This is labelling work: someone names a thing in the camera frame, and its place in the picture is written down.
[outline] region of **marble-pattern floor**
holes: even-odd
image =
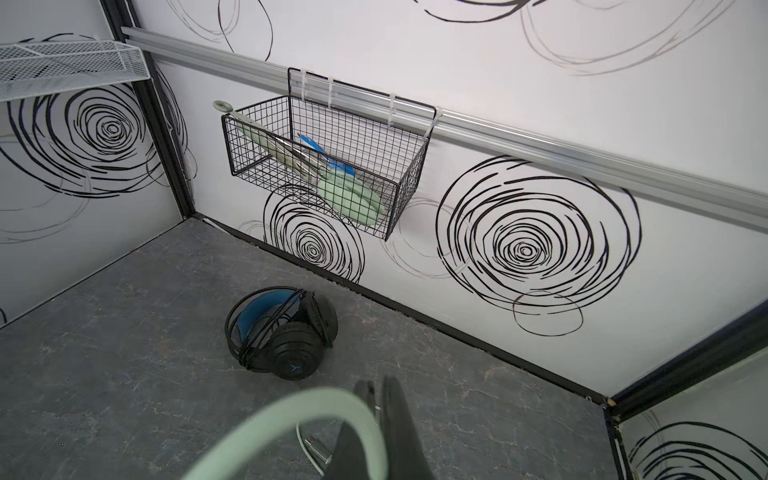
[[[269,285],[325,293],[340,331],[299,382],[247,372],[223,319]],[[439,479],[617,477],[599,406],[187,220],[0,330],[0,478],[179,478],[268,403],[396,376]],[[308,425],[328,446],[335,422]],[[236,478],[319,478],[288,434]]]

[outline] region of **headphones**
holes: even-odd
[[[224,332],[230,352],[248,370],[301,380],[317,369],[325,349],[333,347],[339,322],[324,295],[271,286],[237,302]]]

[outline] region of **white wire shelf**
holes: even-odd
[[[150,77],[139,47],[112,40],[0,45],[0,101]]]

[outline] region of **aluminum rail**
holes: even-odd
[[[287,67],[206,47],[142,28],[123,27],[130,45],[155,56],[229,78],[244,84],[287,92]],[[299,91],[301,85],[293,84]],[[325,81],[306,83],[305,95],[316,101],[328,98]],[[389,97],[334,84],[333,104],[386,121]],[[425,131],[430,113],[415,106],[396,104],[394,122]],[[768,232],[768,194],[633,160],[620,155],[556,140],[454,111],[443,111],[434,134],[501,154],[509,154],[592,180],[627,188],[675,207]]]

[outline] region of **light green loop handle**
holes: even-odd
[[[253,414],[198,460],[182,480],[226,480],[297,423],[329,417],[344,420],[357,432],[370,480],[386,480],[386,447],[373,413],[359,397],[330,387],[294,393]]]

